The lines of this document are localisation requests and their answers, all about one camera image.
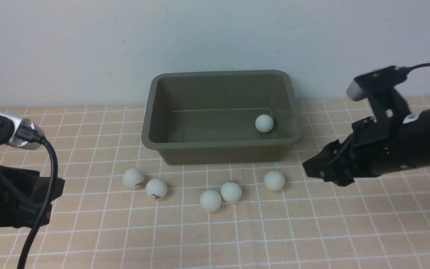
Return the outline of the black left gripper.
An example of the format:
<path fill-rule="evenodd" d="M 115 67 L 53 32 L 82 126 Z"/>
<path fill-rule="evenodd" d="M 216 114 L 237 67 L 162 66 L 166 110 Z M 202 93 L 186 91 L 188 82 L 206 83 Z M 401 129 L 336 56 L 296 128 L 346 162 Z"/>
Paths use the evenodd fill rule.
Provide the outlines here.
<path fill-rule="evenodd" d="M 35 170 L 0 165 L 0 228 L 32 228 L 49 181 Z"/>

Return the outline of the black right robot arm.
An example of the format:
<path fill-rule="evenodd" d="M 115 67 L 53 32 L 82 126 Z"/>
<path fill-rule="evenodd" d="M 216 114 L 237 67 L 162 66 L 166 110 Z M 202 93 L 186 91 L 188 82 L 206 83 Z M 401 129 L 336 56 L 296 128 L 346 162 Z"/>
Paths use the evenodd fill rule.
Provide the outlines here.
<path fill-rule="evenodd" d="M 392 121 L 386 136 L 373 117 L 354 122 L 352 128 L 343 143 L 328 143 L 303 163 L 308 177 L 344 187 L 358 178 L 430 167 L 430 109 Z"/>

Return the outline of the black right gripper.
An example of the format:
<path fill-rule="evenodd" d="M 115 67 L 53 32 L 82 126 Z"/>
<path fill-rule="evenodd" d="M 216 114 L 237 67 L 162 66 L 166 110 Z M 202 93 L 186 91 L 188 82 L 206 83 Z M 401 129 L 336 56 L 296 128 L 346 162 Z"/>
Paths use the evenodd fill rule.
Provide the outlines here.
<path fill-rule="evenodd" d="M 402 118 L 394 116 L 375 121 L 370 116 L 352 124 L 353 131 L 340 142 L 334 140 L 325 145 L 314 157 L 302 165 L 308 177 L 322 179 L 340 187 L 355 182 L 356 178 L 379 177 L 370 165 L 377 157 L 387 159 L 389 143 L 394 141 L 402 124 Z"/>

